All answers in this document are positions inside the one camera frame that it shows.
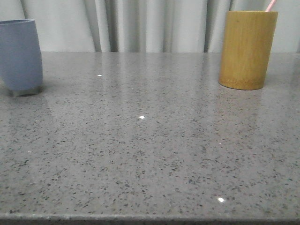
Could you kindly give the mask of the bamboo wooden cup holder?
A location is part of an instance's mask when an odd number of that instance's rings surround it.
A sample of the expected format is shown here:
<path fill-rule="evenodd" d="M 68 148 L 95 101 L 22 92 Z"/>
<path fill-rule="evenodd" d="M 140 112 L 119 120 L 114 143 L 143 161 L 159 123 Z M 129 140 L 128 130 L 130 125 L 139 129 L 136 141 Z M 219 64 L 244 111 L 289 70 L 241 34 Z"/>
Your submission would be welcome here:
<path fill-rule="evenodd" d="M 264 86 L 277 24 L 276 11 L 229 11 L 218 82 L 238 90 Z"/>

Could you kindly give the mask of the blue plastic cup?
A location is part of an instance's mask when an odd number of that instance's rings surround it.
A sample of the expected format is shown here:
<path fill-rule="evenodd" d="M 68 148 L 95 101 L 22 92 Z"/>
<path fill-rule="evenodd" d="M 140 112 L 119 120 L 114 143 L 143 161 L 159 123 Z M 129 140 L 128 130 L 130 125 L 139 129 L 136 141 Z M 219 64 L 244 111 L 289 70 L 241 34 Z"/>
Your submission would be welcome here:
<path fill-rule="evenodd" d="M 34 19 L 0 22 L 0 77 L 15 97 L 39 93 L 43 67 Z"/>

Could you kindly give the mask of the grey curtain backdrop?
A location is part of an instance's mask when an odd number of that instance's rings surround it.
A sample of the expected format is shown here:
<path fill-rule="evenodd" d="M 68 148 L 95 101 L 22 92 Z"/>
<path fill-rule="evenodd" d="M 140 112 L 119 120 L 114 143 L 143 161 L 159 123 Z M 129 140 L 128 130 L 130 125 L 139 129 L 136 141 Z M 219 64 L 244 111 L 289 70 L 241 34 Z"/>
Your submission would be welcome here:
<path fill-rule="evenodd" d="M 34 19 L 47 52 L 218 53 L 228 11 L 267 0 L 3 0 L 1 20 Z"/>

